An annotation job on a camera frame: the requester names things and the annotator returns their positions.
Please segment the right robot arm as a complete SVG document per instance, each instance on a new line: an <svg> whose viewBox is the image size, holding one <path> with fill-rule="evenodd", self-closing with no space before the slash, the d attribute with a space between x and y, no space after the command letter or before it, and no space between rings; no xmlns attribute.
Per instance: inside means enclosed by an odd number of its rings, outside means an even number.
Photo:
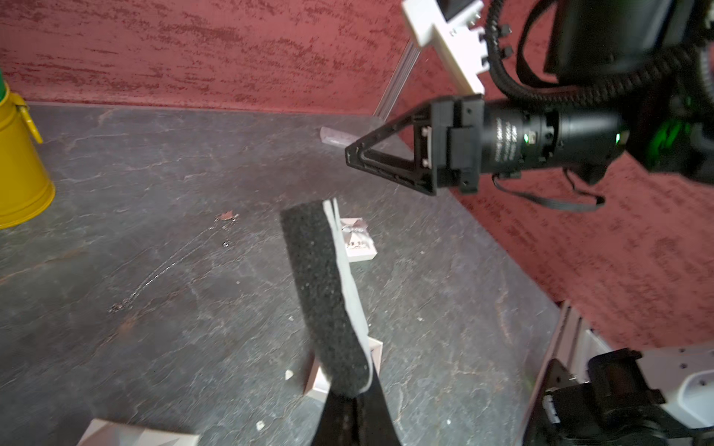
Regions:
<svg viewBox="0 0 714 446"><path fill-rule="evenodd" d="M713 181L710 1L540 1L555 9L545 71L494 1L405 1L417 46L433 46L463 90L358 139L349 167L419 193L496 186L559 168L593 185L627 152L651 173ZM571 307L541 367L521 445L710 445L713 345L609 349Z"/></svg>

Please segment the black foam necklace insert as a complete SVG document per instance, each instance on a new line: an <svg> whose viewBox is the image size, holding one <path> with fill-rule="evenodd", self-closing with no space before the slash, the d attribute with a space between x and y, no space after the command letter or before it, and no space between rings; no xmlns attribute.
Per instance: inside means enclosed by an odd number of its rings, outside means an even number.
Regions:
<svg viewBox="0 0 714 446"><path fill-rule="evenodd" d="M371 387L366 314L349 262L336 199L290 207L280 214L300 308L330 390L355 398Z"/></svg>

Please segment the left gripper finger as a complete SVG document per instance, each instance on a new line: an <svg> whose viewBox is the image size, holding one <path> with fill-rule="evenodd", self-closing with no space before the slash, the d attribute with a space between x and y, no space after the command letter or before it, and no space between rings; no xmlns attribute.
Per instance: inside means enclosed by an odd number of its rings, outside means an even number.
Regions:
<svg viewBox="0 0 714 446"><path fill-rule="evenodd" d="M366 392L347 398L329 391L311 446L401 446L383 393L373 373Z"/></svg>

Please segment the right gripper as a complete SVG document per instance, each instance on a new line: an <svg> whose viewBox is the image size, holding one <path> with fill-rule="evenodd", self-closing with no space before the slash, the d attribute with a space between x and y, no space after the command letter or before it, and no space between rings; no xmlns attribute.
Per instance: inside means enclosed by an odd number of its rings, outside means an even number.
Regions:
<svg viewBox="0 0 714 446"><path fill-rule="evenodd" d="M413 158L377 149L413 128ZM617 111L526 111L508 101L443 98L391 120L345 149L348 167L434 196L439 188L476 193L483 175L567 169L589 185L622 154L626 124Z"/></svg>

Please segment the white jewelry box base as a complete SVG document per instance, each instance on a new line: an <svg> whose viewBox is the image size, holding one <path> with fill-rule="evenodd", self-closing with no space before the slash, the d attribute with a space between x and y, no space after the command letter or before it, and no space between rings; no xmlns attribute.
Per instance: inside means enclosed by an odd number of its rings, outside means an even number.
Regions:
<svg viewBox="0 0 714 446"><path fill-rule="evenodd" d="M375 370L377 373L380 372L381 360L383 353L383 342L375 338L368 338L368 344L370 347L371 357L374 363ZM313 357L312 368L308 375L306 386L304 388L304 395L320 403L324 403L327 400L329 394L330 382L327 376L324 374L323 368L317 357Z"/></svg>

